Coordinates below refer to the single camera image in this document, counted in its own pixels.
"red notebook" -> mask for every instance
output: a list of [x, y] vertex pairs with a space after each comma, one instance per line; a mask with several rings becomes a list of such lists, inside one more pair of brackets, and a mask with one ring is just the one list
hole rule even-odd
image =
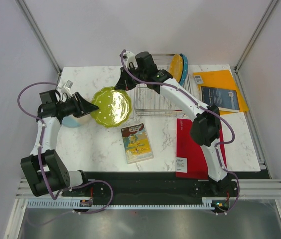
[[[208, 179], [208, 167], [201, 147], [190, 137], [192, 127], [191, 120], [177, 119], [177, 157], [187, 158], [187, 173], [176, 172], [176, 177]], [[224, 141], [222, 130], [220, 130], [220, 141]], [[226, 163], [225, 147], [220, 146], [224, 163]]]

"green yellow plate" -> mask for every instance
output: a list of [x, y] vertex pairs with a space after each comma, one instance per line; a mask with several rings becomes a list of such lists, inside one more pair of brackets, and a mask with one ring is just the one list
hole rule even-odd
[[132, 111], [131, 99], [126, 91], [114, 90], [114, 87], [104, 87], [96, 92], [91, 103], [99, 107], [91, 112], [91, 117], [105, 128], [119, 126]]

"metal wire basket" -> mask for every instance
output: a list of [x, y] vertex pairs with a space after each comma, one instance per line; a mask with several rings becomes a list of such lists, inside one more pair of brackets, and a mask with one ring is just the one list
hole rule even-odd
[[[158, 69], [169, 70], [170, 63], [175, 54], [152, 54]], [[189, 74], [183, 87], [191, 92]], [[185, 113], [164, 96], [157, 94], [145, 84], [134, 88], [134, 110], [139, 116], [183, 116]]]

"marble table surface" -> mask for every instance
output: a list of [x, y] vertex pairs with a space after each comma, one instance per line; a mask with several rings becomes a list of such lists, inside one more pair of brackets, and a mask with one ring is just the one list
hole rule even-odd
[[[104, 86], [113, 86], [120, 76], [119, 66], [64, 67], [59, 85], [73, 82], [72, 93], [78, 91], [91, 100], [94, 93]], [[193, 72], [230, 69], [229, 65], [190, 65]], [[199, 97], [198, 87], [191, 77], [193, 95]], [[133, 90], [128, 91], [133, 100]], [[244, 113], [223, 115], [235, 131], [236, 139], [225, 146], [227, 166], [233, 171], [260, 171], [255, 149]], [[176, 119], [171, 116], [137, 116], [131, 112], [127, 122], [117, 128], [104, 128], [90, 118], [78, 128], [61, 127], [57, 153], [69, 171], [175, 171]], [[127, 164], [120, 128], [144, 123], [153, 149], [154, 159]], [[225, 140], [231, 139], [223, 125]]]

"white wall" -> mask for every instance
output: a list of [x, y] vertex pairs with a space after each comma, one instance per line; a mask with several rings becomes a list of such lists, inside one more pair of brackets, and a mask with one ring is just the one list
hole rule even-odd
[[26, 0], [59, 64], [119, 65], [119, 53], [183, 52], [236, 64], [270, 0]]
[[244, 62], [241, 74], [270, 172], [281, 178], [281, 1]]
[[[20, 161], [35, 142], [35, 120], [18, 109], [16, 98], [26, 85], [54, 81], [52, 65], [31, 32], [14, 0], [0, 1], [0, 238], [3, 238], [16, 190], [22, 175]], [[36, 112], [37, 87], [26, 93], [22, 103]]]

